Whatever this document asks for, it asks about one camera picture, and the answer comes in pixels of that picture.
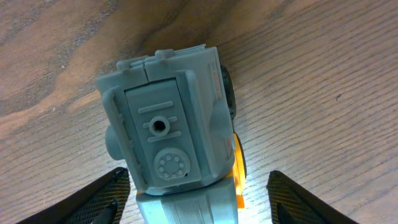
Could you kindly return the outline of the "grey yellow toy truck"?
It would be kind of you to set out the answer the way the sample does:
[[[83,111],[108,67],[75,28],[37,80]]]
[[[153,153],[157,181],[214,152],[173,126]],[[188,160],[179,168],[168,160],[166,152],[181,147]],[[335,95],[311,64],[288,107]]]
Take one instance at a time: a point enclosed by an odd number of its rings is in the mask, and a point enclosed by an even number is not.
[[[246,180],[234,93],[216,47],[119,61],[96,87],[109,155],[124,160],[146,223],[237,223]]]

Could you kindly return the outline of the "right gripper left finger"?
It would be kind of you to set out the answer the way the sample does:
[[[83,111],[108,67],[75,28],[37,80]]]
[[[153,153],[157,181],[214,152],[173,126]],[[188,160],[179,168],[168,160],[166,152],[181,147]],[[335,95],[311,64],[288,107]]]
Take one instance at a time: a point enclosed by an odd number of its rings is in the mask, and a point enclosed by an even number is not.
[[[130,191],[128,170],[117,167],[21,223],[119,223]]]

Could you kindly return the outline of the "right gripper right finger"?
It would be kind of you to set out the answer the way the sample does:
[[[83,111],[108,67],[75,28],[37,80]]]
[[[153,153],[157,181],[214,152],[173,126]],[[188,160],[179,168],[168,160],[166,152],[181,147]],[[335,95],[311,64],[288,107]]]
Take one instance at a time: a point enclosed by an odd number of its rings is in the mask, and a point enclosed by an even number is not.
[[[267,190],[273,223],[357,224],[278,170],[270,172]]]

